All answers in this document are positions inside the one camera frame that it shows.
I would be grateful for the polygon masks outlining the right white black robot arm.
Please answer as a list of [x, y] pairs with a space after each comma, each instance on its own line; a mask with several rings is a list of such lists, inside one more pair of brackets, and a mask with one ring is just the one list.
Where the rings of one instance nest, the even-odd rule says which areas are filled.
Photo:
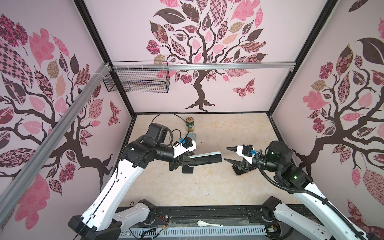
[[254, 150], [252, 145], [228, 147], [242, 161], [228, 159], [235, 168], [248, 173], [260, 171], [273, 186], [300, 200], [320, 221], [316, 223], [292, 210], [276, 197], [269, 197], [260, 209], [267, 222], [283, 222], [311, 240], [376, 240], [342, 214], [319, 190], [302, 169], [292, 163], [293, 151], [282, 141], [272, 141], [266, 151]]

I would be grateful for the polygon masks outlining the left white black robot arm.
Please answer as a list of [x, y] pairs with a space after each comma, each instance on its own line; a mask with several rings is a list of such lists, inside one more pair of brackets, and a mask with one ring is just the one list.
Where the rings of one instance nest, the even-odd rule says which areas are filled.
[[77, 236], [84, 240], [117, 240], [121, 227], [138, 218], [138, 214], [129, 214], [128, 221], [114, 219], [118, 206], [137, 177], [154, 160], [177, 167], [180, 157], [196, 149], [196, 142], [189, 136], [174, 147], [165, 145], [166, 135], [171, 133], [169, 128], [152, 123], [145, 135], [126, 145], [111, 179], [96, 200], [82, 215], [70, 219], [68, 226]]

